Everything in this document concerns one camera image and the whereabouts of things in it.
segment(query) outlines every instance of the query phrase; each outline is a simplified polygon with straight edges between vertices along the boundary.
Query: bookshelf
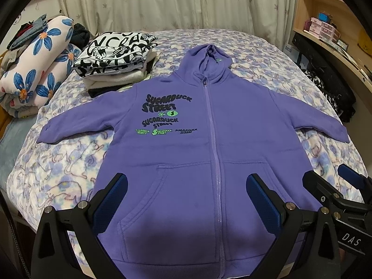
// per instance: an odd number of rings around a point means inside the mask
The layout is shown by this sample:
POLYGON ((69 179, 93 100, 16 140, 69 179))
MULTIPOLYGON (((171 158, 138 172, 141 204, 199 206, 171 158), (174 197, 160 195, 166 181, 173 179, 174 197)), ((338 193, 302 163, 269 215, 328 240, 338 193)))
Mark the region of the bookshelf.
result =
POLYGON ((343 76, 345 81, 363 101, 372 114, 372 82, 366 79, 349 61, 334 49, 303 32, 304 23, 319 12, 332 15, 341 39, 349 44, 347 53, 364 69, 364 65, 372 69, 372 58, 358 47, 359 32, 363 28, 358 19, 343 0, 297 0, 293 31, 302 34, 324 49, 324 55, 343 76))

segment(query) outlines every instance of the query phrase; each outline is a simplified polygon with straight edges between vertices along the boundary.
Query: silver bolt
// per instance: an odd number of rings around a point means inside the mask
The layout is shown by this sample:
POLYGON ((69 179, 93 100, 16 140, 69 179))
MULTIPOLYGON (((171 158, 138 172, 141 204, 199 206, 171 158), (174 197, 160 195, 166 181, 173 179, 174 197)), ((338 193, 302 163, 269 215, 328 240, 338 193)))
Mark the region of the silver bolt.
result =
POLYGON ((336 219, 340 219, 341 218, 341 215, 339 212, 334 212, 333 213, 333 216, 336 218, 336 219))
POLYGON ((50 213, 52 210, 53 210, 53 207, 52 207, 52 206, 47 206, 47 207, 44 209, 44 212, 45 212, 45 213, 50 213))
POLYGON ((324 207, 324 206, 321 207, 320 210, 321 210, 321 212, 322 212, 323 214, 328 214, 328 213, 329 213, 328 208, 326 208, 326 207, 324 207))
POLYGON ((288 210, 291 210, 291 211, 296 208, 296 205, 293 202, 287 202, 285 206, 287 207, 288 210))
POLYGON ((80 209, 85 208, 88 205, 88 201, 82 200, 77 204, 77 207, 80 209))

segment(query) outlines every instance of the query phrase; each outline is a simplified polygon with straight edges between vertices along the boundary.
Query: zipper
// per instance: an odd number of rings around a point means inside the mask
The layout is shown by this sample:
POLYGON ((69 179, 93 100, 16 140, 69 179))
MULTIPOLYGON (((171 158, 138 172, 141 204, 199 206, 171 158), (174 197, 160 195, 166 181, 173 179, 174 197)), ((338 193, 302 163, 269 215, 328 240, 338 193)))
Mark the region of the zipper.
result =
POLYGON ((214 122, 212 117, 211 100, 209 98, 208 82, 206 77, 203 80, 203 88, 207 103, 207 111, 209 117, 209 125, 211 127, 212 151, 216 167, 216 188, 217 188, 217 229, 218 229, 218 247, 219 247, 219 263, 220 271, 218 279, 221 279, 225 274, 225 249, 224 241, 222 239, 222 205, 221 205, 221 166, 217 154, 216 147, 216 133, 214 129, 214 122))

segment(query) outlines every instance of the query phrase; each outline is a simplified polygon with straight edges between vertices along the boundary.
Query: hoodie sleeve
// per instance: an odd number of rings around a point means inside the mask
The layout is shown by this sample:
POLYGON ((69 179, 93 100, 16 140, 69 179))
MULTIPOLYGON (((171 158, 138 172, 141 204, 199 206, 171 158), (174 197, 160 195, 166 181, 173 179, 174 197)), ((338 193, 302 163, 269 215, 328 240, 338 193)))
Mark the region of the hoodie sleeve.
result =
POLYGON ((336 118, 329 116, 309 104, 269 90, 280 112, 295 129, 315 128, 341 142, 349 143, 346 128, 336 118))
POLYGON ((36 143, 54 143, 76 133, 115 129, 134 104, 136 95, 133 86, 122 93, 105 93, 92 102, 67 110, 49 120, 36 143))

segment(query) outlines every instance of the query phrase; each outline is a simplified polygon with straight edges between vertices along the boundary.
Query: blue gripper pad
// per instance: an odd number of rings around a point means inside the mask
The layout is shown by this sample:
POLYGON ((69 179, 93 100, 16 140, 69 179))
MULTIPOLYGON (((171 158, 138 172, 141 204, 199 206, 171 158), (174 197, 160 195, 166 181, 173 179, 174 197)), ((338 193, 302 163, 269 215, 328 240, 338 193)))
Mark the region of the blue gripper pad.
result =
POLYGON ((355 172, 353 169, 348 167, 345 164, 339 165, 337 169, 337 173, 341 176, 344 180, 346 180, 349 184, 351 184, 354 188, 358 190, 364 189, 364 181, 363 178, 360 176, 359 173, 355 172))
POLYGON ((93 215, 92 231, 95 235, 106 231, 126 192, 128 179, 124 174, 116 181, 93 215))
POLYGON ((255 180, 253 175, 248 176, 246 188, 247 193, 267 232, 278 237, 282 229, 280 213, 275 208, 274 204, 271 202, 258 182, 255 180))

